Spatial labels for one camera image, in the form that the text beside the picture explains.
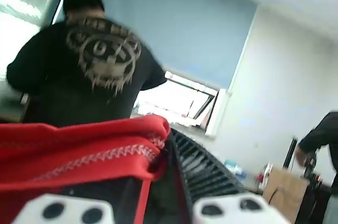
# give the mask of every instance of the black hole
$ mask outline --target black hole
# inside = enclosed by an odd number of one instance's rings
[[[84,212],[82,215],[82,221],[85,224],[94,224],[101,220],[102,211],[98,208],[91,208]]]
[[[43,210],[42,215],[46,219],[54,219],[62,214],[63,209],[64,205],[62,203],[53,203]]]
[[[222,215],[223,211],[217,206],[208,205],[208,206],[203,207],[202,214],[209,215],[209,216],[215,216],[215,215]]]
[[[260,205],[252,199],[243,199],[240,206],[242,210],[257,211],[262,209]]]

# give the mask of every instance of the black hoodie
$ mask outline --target black hoodie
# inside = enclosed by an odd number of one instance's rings
[[[7,81],[38,96],[29,122],[61,127],[129,118],[139,91],[166,79],[130,30],[88,17],[32,37],[8,65]]]
[[[299,148],[305,153],[310,153],[325,145],[329,146],[332,164],[338,171],[338,112],[328,113],[319,125],[302,139]],[[332,194],[338,195],[337,174],[332,184]]]

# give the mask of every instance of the window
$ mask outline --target window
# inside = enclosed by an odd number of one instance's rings
[[[35,35],[59,0],[0,0],[0,81],[21,47]]]
[[[163,85],[142,91],[134,104],[135,115],[157,114],[170,123],[206,130],[218,90],[171,72]]]

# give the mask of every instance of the light through window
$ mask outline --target light through window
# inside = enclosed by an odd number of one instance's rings
[[[163,85],[139,93],[134,115],[157,114],[173,124],[206,130],[218,91],[170,72],[165,76]]]

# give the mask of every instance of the red object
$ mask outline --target red object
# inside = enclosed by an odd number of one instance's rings
[[[256,178],[256,180],[260,183],[263,183],[263,180],[264,180],[264,175],[263,174],[259,174]]]
[[[169,133],[159,116],[62,128],[0,124],[1,223],[10,223],[26,201],[51,189],[125,176],[144,180],[138,206],[145,209],[150,181],[161,177],[166,163],[148,168]],[[134,223],[142,223],[140,211]]]

